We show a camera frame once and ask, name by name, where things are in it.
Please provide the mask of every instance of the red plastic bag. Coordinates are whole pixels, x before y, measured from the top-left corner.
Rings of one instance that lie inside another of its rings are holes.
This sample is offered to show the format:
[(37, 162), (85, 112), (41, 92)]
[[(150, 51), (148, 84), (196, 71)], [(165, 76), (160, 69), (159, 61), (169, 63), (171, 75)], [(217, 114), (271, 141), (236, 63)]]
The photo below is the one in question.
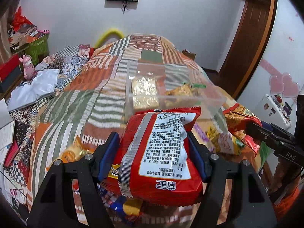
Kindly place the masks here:
[(135, 113), (102, 186), (159, 205), (199, 202), (202, 180), (188, 157), (187, 132), (200, 113), (200, 107)]
[(22, 26), (23, 24), (33, 25), (33, 23), (30, 22), (25, 16), (21, 16), (21, 7), (19, 7), (12, 22), (14, 31), (17, 32), (20, 26)]

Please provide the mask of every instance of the pink heart sticker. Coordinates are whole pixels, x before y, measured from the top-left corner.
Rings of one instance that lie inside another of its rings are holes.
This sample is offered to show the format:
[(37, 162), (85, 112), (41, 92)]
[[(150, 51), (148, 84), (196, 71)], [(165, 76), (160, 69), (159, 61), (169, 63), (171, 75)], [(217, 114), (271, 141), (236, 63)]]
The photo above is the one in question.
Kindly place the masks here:
[(270, 86), (270, 93), (282, 93), (284, 91), (284, 84), (282, 82), (282, 75), (276, 76), (271, 75), (269, 78), (269, 86)]
[(282, 82), (284, 84), (283, 97), (297, 97), (300, 93), (300, 86), (298, 83), (292, 81), (289, 73), (282, 75)]

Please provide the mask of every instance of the white nutrition label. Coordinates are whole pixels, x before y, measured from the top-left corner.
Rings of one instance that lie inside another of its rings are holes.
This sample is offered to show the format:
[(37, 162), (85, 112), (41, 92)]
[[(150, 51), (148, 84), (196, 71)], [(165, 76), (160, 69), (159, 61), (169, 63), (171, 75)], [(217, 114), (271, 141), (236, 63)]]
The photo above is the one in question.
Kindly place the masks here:
[(184, 124), (195, 113), (166, 112), (158, 114), (142, 157), (139, 175), (168, 179), (190, 179), (184, 139)]

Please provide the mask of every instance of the bed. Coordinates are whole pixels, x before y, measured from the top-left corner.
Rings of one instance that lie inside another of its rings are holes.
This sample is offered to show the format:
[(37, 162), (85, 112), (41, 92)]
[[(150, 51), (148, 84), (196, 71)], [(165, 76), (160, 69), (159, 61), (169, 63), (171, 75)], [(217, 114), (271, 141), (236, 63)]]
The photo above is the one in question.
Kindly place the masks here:
[[(126, 126), (124, 105), (129, 60), (186, 65), (206, 76), (201, 67), (162, 36), (132, 34), (96, 49), (89, 56), (89, 46), (79, 45), (67, 46), (57, 54), (46, 57), (37, 69), (60, 69), (55, 95), (11, 114), (17, 124), (16, 138), (20, 153), (7, 170), (15, 181), (26, 185), (29, 210), (47, 173), (46, 167), (73, 143), (77, 135), (83, 144), (91, 148), (104, 144), (112, 131), (122, 135)], [(213, 119), (197, 122), (192, 130), (196, 137), (210, 124), (222, 126), (225, 123), (222, 111), (236, 103), (224, 90), (218, 90), (226, 101)], [(241, 155), (229, 155), (227, 158), (237, 162), (248, 159), (258, 172), (266, 156), (263, 150), (256, 154), (245, 146)], [(218, 223), (226, 219), (230, 189), (231, 181), (227, 181)], [(74, 201), (78, 219), (86, 223), (77, 189), (74, 190)], [(198, 206), (159, 207), (149, 204), (143, 210), (138, 226), (189, 227)], [(115, 226), (125, 226), (114, 213), (109, 214)]]

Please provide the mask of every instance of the red box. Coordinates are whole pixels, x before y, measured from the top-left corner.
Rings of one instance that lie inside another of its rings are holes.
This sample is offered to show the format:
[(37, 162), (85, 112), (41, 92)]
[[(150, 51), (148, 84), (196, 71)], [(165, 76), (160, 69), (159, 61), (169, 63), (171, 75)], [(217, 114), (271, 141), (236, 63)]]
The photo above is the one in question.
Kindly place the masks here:
[(18, 54), (13, 55), (6, 63), (0, 64), (0, 82), (3, 82), (19, 64)]

